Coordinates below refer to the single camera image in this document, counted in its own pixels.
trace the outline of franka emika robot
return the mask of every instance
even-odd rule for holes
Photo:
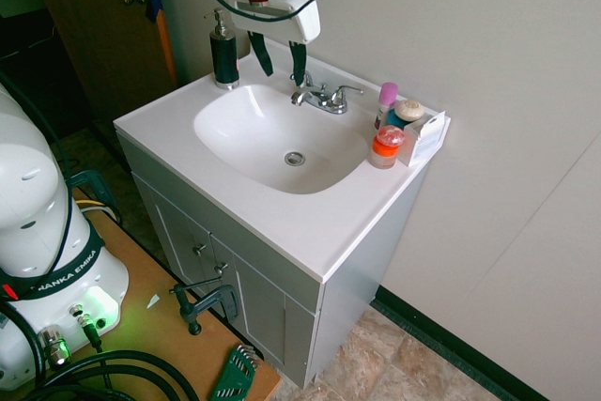
[[[315,0],[218,0],[247,30],[267,75],[263,36],[290,43],[297,85],[304,80],[305,44],[319,35]],[[128,272],[70,196],[44,136],[0,85],[0,298],[39,338],[50,366],[119,321]],[[36,375],[30,339],[0,314],[0,390]]]

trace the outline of orange cap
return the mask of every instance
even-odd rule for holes
[[[377,138],[374,138],[374,144],[373,144],[373,149],[374,152],[376,152],[378,155],[382,156],[382,157],[394,157],[397,153],[398,153],[398,148],[401,147],[401,145],[398,146],[386,146],[380,143],[380,141],[378,141]]]

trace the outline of soap dispenser pump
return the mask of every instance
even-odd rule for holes
[[[213,55],[215,85],[221,89],[232,90],[239,85],[238,53],[236,50],[236,34],[225,27],[223,11],[215,8],[212,13],[217,25],[210,32],[210,50]]]

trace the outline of vanity countertop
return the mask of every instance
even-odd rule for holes
[[[287,48],[271,41],[268,47],[274,74],[267,78],[250,54],[239,61],[240,86],[268,85],[290,97],[295,86],[289,74],[278,69],[290,64]],[[312,58],[307,69],[315,80],[325,79],[329,86],[353,85],[365,91],[363,96],[349,96],[344,118],[332,120],[358,125],[370,146],[379,86]],[[224,93],[211,74],[122,116],[115,121],[116,129],[320,283],[331,277],[429,162],[410,168],[397,162],[391,169],[380,170],[367,161],[366,153],[347,177],[326,190],[308,194],[275,190],[225,163],[194,131],[198,113]],[[291,115],[299,108],[329,115],[310,105],[290,103],[289,108]],[[443,133],[448,123],[445,118]]]

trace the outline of sink drain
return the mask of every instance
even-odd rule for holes
[[[301,166],[304,163],[304,156],[300,152],[288,152],[284,156],[284,161],[290,166]]]

